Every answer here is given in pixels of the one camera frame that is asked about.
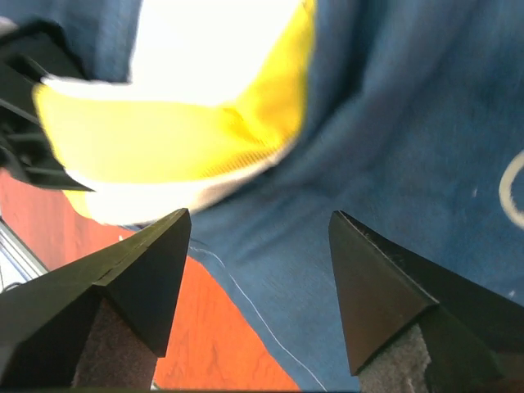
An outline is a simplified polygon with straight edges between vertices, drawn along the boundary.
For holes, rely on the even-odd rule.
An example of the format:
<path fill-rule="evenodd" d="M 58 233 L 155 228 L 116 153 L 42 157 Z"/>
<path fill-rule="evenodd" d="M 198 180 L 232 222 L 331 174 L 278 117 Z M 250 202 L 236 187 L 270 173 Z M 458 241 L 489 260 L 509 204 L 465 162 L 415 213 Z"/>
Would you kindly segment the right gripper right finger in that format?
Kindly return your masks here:
<path fill-rule="evenodd" d="M 344 212 L 329 224 L 350 372 L 364 389 L 520 389 L 523 308 Z"/>

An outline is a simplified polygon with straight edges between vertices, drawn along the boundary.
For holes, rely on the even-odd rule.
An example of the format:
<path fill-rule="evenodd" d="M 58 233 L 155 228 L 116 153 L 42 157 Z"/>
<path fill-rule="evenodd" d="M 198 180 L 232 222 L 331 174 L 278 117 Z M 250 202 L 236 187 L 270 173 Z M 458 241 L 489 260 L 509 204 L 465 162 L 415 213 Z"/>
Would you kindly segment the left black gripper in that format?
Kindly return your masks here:
<path fill-rule="evenodd" d="M 39 20 L 1 37 L 1 167 L 34 187 L 89 191 L 56 160 L 39 123 L 32 92 L 49 74 L 85 78 L 58 25 Z"/>

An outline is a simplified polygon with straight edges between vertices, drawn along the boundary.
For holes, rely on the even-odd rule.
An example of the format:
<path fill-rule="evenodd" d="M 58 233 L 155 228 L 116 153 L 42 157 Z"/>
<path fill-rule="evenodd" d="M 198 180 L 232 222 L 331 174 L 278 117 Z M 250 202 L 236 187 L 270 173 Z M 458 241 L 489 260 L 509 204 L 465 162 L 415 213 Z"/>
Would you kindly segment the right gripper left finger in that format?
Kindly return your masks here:
<path fill-rule="evenodd" d="M 149 388 L 167 351 L 191 227 L 177 210 L 2 293 L 2 388 Z"/>

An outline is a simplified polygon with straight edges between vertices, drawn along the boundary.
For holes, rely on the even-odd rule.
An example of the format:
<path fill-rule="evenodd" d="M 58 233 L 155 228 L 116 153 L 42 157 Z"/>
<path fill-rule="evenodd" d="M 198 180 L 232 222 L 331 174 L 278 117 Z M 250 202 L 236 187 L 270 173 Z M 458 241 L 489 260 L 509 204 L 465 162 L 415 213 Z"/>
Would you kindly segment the white pillow yellow edge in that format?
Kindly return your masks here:
<path fill-rule="evenodd" d="M 305 118 L 313 1 L 145 1 L 129 81 L 48 76 L 34 103 L 66 197 L 102 224 L 203 210 L 281 161 Z"/>

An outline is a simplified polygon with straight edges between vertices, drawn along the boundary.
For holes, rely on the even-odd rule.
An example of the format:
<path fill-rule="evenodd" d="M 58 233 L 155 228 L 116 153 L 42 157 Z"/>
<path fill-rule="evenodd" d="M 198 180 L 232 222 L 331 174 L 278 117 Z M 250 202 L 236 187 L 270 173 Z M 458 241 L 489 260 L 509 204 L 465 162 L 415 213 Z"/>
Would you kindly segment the dark blue pillowcase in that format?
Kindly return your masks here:
<path fill-rule="evenodd" d="M 124 84 L 144 2 L 4 1 L 1 31 L 39 20 L 62 29 L 85 78 L 40 83 Z M 189 210 L 189 253 L 301 389 L 356 392 L 328 240 L 334 211 L 523 300 L 523 4 L 313 2 L 296 143 Z"/>

